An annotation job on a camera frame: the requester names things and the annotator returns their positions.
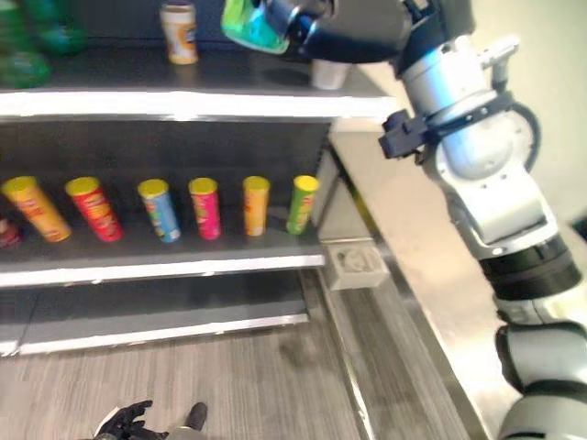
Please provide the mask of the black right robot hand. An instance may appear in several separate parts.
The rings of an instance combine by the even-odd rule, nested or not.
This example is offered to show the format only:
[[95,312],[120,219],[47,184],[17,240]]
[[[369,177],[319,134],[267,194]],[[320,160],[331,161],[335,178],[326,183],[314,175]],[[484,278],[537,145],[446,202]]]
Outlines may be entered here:
[[359,64],[401,54],[412,18],[402,1],[254,1],[276,34],[314,60]]

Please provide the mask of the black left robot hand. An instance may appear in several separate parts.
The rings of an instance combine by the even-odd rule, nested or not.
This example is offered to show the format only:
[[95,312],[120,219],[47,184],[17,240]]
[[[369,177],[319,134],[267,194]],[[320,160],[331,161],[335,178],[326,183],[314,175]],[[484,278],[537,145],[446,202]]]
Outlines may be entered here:
[[143,420],[138,418],[145,414],[153,404],[152,400],[140,401],[119,409],[98,428],[94,439],[140,439],[163,440],[168,432],[155,432],[145,427]]

